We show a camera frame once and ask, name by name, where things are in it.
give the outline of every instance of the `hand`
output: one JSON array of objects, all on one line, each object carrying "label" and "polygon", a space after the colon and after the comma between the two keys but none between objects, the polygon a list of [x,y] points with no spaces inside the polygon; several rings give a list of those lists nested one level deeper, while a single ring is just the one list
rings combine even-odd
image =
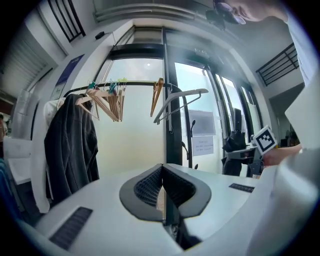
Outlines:
[{"label": "hand", "polygon": [[301,145],[283,148],[273,148],[263,156],[264,166],[276,166],[288,156],[295,155],[301,150]]}]

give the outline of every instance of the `metal rail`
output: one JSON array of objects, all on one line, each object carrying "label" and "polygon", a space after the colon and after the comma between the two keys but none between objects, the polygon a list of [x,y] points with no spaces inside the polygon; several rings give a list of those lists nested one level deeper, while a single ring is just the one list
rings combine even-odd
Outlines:
[{"label": "metal rail", "polygon": [[[60,1],[47,0],[47,1],[49,3],[49,6],[51,8],[51,11],[56,21],[58,22],[62,32],[64,33],[65,37],[68,39],[69,43],[71,43],[80,35],[82,35],[83,37],[86,36],[86,33],[83,27],[81,26],[80,20],[78,18],[78,15],[76,13],[76,9],[74,7],[74,4],[72,3],[72,0],[60,0]],[[53,2],[59,12],[59,16],[57,14],[56,8],[53,5]]]},{"label": "metal rail", "polygon": [[260,67],[256,73],[261,76],[265,86],[268,86],[298,67],[298,54],[294,43],[292,43],[277,56]]}]

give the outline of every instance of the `metal railing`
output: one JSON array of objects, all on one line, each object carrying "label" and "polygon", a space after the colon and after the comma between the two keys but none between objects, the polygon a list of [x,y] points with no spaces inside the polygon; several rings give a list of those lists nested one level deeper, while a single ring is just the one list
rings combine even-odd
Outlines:
[{"label": "metal railing", "polygon": [[47,0],[62,32],[69,43],[78,36],[86,35],[72,0]]},{"label": "metal railing", "polygon": [[261,76],[265,86],[268,86],[298,67],[297,50],[294,43],[292,43],[277,56],[260,67],[256,73]]}]

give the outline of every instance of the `gray curved cutout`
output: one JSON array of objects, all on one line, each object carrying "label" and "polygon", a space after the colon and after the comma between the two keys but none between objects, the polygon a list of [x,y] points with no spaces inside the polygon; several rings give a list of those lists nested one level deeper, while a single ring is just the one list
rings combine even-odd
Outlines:
[{"label": "gray curved cutout", "polygon": [[162,222],[162,212],[156,209],[162,185],[183,219],[200,215],[211,199],[211,189],[203,181],[168,164],[157,164],[125,182],[120,201],[136,218]]}]

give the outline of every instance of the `black vent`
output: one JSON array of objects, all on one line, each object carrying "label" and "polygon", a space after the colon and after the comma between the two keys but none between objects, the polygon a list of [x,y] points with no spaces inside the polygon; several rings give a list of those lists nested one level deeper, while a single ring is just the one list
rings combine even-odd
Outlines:
[{"label": "black vent", "polygon": [[253,186],[245,186],[245,185],[240,185],[240,184],[236,184],[236,183],[232,183],[229,188],[233,188],[236,190],[241,190],[241,191],[245,191],[245,192],[249,192],[252,193],[254,191],[254,187]]},{"label": "black vent", "polygon": [[79,207],[53,234],[50,241],[57,246],[68,250],[86,224],[92,212],[93,210],[91,209]]},{"label": "black vent", "polygon": [[178,208],[196,193],[196,187],[168,169],[162,170],[163,187]]},{"label": "black vent", "polygon": [[151,173],[134,186],[135,195],[144,203],[156,207],[162,187],[161,168]]}]

